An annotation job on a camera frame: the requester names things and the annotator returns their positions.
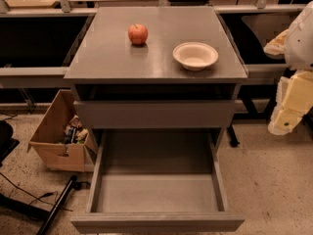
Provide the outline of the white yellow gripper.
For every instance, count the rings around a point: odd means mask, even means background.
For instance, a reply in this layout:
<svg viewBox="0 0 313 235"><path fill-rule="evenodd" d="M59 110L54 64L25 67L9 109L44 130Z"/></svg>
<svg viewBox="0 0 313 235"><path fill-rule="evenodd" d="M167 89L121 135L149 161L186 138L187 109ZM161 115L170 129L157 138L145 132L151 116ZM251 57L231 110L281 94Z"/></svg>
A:
<svg viewBox="0 0 313 235"><path fill-rule="evenodd" d="M274 135L291 133L313 107L313 71L298 70L290 78L282 76L276 103L268 130Z"/></svg>

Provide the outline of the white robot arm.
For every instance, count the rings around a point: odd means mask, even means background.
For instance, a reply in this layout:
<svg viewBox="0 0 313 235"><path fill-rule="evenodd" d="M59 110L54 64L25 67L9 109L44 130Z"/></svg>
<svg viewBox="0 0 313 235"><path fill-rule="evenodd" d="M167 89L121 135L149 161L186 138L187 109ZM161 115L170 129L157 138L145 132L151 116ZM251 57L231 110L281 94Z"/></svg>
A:
<svg viewBox="0 0 313 235"><path fill-rule="evenodd" d="M268 124L272 134L286 135L313 107L313 2L263 50L273 56L283 54L287 65L295 71L290 78L280 78L277 105Z"/></svg>

